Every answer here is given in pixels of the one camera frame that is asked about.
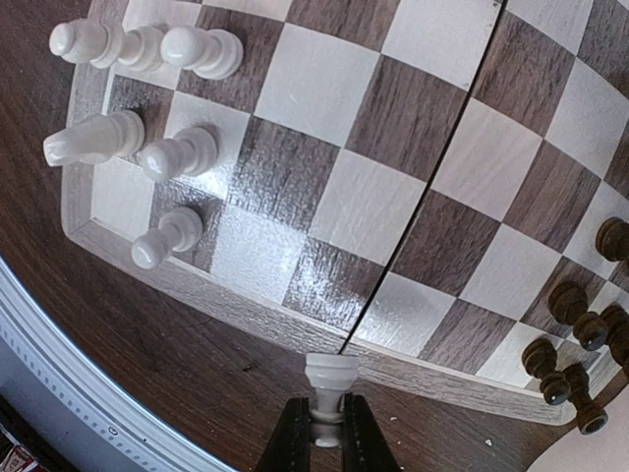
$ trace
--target brown chess piece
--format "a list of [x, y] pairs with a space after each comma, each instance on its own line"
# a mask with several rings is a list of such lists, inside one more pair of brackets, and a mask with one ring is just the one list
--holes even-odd
[[582, 435], [591, 435], [607, 424], [607, 413], [590, 397], [590, 376], [581, 364], [567, 367], [563, 374], [570, 384], [568, 401], [577, 409], [577, 426]]
[[607, 345], [616, 361], [629, 377], [629, 315], [618, 305], [605, 308], [600, 317], [607, 325]]
[[608, 261], [616, 263], [629, 259], [629, 223], [610, 218], [597, 234], [597, 251]]
[[547, 339], [533, 341], [522, 353], [522, 364], [530, 376], [540, 379], [540, 392], [549, 405], [560, 405], [570, 396], [570, 384], [557, 372], [557, 351]]
[[594, 312], [588, 311], [588, 295], [575, 282], [563, 282], [548, 297], [548, 307], [562, 325], [571, 325], [576, 337], [587, 351], [600, 349], [607, 339], [607, 325]]

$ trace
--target dark wood surface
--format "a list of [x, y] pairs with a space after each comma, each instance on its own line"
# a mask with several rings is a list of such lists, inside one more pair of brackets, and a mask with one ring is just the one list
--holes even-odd
[[[87, 0], [5, 0], [0, 16], [0, 254], [42, 308], [130, 394], [239, 470], [254, 467], [285, 401], [309, 394], [304, 358], [214, 321], [64, 236], [61, 171], [41, 142], [65, 124], [73, 67], [47, 52]], [[617, 377], [603, 402], [626, 384]], [[406, 471], [523, 471], [569, 427], [490, 416], [358, 382]], [[314, 450], [313, 471], [337, 470]]]

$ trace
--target white square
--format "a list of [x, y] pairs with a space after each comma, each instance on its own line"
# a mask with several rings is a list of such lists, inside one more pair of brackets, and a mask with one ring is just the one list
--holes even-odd
[[626, 311], [629, 310], [629, 293], [611, 282], [606, 282], [597, 298], [592, 302], [590, 310], [600, 313], [612, 304], [618, 304]]
[[227, 206], [210, 273], [227, 288], [281, 304], [305, 240], [287, 226]]
[[608, 184], [601, 182], [586, 214], [581, 218], [577, 230], [563, 252], [564, 256], [602, 278], [609, 278], [616, 263], [611, 263], [601, 256], [595, 243], [600, 226], [614, 216], [629, 219], [629, 202]]
[[382, 53], [469, 90], [499, 10], [492, 0], [402, 0]]
[[356, 335], [378, 346], [417, 357], [455, 300], [447, 293], [389, 272]]
[[579, 59], [546, 140], [603, 178], [629, 119], [629, 100]]
[[421, 180], [341, 149], [310, 235], [384, 266], [425, 187]]
[[378, 53], [321, 32], [285, 25], [256, 116], [344, 146]]
[[94, 166], [91, 218], [133, 241], [148, 230], [153, 182], [140, 167], [114, 157]]
[[283, 22], [293, 0], [203, 0], [203, 5], [228, 8]]
[[501, 225], [461, 298], [519, 321], [542, 290], [561, 255]]
[[593, 0], [509, 0], [507, 10], [577, 54]]
[[433, 189], [501, 221], [541, 143], [526, 127], [472, 99]]
[[[200, 13], [200, 5], [172, 0], [129, 0], [122, 27], [125, 31], [139, 27], [158, 27], [170, 30], [175, 27], [194, 26]], [[122, 64], [114, 66], [116, 74], [130, 79], [174, 90], [179, 82], [180, 68], [163, 63], [150, 72], [130, 71]]]
[[172, 138], [184, 128], [201, 126], [216, 138], [219, 153], [216, 165], [207, 172], [178, 180], [225, 200], [249, 118], [249, 113], [176, 91], [164, 137]]
[[516, 323], [476, 375], [524, 388], [531, 381], [531, 376], [522, 365], [522, 352], [529, 344], [541, 337], [552, 342], [555, 348], [558, 348], [562, 341], [559, 337], [527, 324]]

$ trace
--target wooden chessboard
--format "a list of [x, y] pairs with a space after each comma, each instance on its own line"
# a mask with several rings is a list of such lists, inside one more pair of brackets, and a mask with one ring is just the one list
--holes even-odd
[[[157, 184], [135, 155], [64, 167], [68, 237], [288, 349], [359, 355], [375, 382], [530, 421], [572, 420], [570, 404], [543, 402], [520, 355], [549, 338], [560, 367], [589, 367], [594, 394], [618, 372], [606, 348], [582, 350], [545, 302], [572, 279], [594, 310], [629, 309], [626, 267], [594, 247], [603, 221], [629, 219], [629, 90], [613, 59], [623, 51], [607, 50], [629, 43], [625, 7], [202, 3], [92, 2], [91, 18], [126, 30], [230, 30], [245, 60], [221, 82], [168, 65], [78, 66], [69, 126], [133, 109], [148, 141], [211, 127], [221, 157], [199, 177]], [[177, 206], [202, 216], [200, 243], [157, 269], [134, 267], [133, 240]]]

